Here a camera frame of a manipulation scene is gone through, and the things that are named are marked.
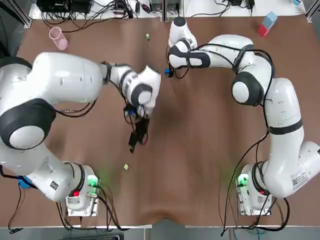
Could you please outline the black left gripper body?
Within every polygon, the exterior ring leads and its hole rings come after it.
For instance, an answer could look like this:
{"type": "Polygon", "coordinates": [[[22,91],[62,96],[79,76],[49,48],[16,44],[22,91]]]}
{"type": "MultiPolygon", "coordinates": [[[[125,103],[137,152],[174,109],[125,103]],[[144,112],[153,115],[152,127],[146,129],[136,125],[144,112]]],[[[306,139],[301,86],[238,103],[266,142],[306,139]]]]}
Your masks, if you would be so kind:
{"type": "Polygon", "coordinates": [[[148,126],[149,126],[150,120],[148,118],[140,117],[135,122],[135,130],[134,135],[136,137],[144,137],[145,134],[148,132],[148,126]]]}

